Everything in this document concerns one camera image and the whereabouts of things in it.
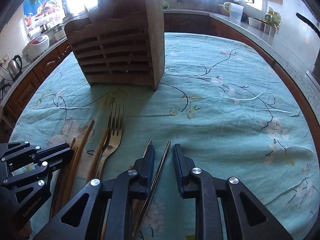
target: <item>tablecloth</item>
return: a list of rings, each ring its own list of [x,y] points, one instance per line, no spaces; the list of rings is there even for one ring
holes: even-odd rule
[[[37,90],[10,141],[29,140],[42,148],[70,143],[81,139],[94,119],[74,195],[84,186],[112,103],[124,103],[124,131],[105,163],[103,180],[129,169],[149,139],[156,169],[171,140],[211,175],[239,178],[294,239],[302,239],[316,221],[320,174],[310,130],[287,87],[251,47],[208,35],[166,33],[165,72],[156,92],[132,85],[90,87],[71,53]],[[48,222],[50,202],[33,216],[33,235]],[[195,201],[180,198],[172,147],[141,233],[143,239],[194,239]]]

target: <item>kitchen counter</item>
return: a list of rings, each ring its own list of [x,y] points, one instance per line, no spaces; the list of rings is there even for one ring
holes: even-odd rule
[[[4,94],[4,97],[0,103],[1,107],[5,106],[9,97],[12,95],[13,91],[17,88],[17,86],[25,78],[25,76],[34,68],[34,66],[36,66],[45,56],[47,56],[51,51],[53,51],[55,48],[57,48],[60,44],[62,44],[66,40],[67,38],[65,37],[60,41],[57,41],[56,43],[52,44],[44,53],[42,53],[32,63],[29,63],[28,65],[23,67],[21,75],[17,78],[16,81],[12,82],[11,86],[9,87],[9,90]]]
[[[185,13],[209,16],[228,25],[255,42],[271,57],[273,57],[292,77],[308,100],[312,110],[320,122],[320,91],[306,75],[308,67],[300,60],[299,55],[292,53],[279,41],[260,31],[259,29],[249,25],[248,23],[239,23],[237,21],[233,21],[230,19],[230,17],[222,14],[185,9],[165,10],[164,13]]]

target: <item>fork tines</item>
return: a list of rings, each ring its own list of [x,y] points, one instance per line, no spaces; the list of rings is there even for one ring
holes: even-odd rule
[[[109,116],[108,126],[112,136],[119,136],[122,133],[124,105],[112,104],[111,115]]]

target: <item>metal screw head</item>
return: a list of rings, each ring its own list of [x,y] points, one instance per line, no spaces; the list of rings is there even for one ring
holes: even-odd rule
[[[97,186],[97,185],[100,184],[100,180],[99,180],[99,179],[92,179],[92,180],[90,181],[90,184],[91,184],[92,186]]]
[[[192,169],[192,173],[194,174],[200,174],[202,172],[202,170],[200,168],[193,168]]]
[[[138,172],[136,170],[134,170],[134,169],[128,170],[128,175],[129,176],[134,176],[134,175],[137,175],[137,174],[138,174]]]
[[[238,184],[239,179],[237,179],[236,177],[231,177],[231,178],[229,179],[229,182],[230,182],[231,184]]]

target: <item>fork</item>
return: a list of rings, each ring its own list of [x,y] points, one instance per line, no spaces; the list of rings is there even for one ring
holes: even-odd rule
[[[122,127],[123,127],[123,113],[124,105],[123,104],[112,104],[111,106],[111,115],[108,121],[108,126],[110,127],[110,141],[107,148],[103,151],[98,169],[96,172],[96,177],[100,179],[102,168],[106,159],[119,147],[121,136],[122,136]]]

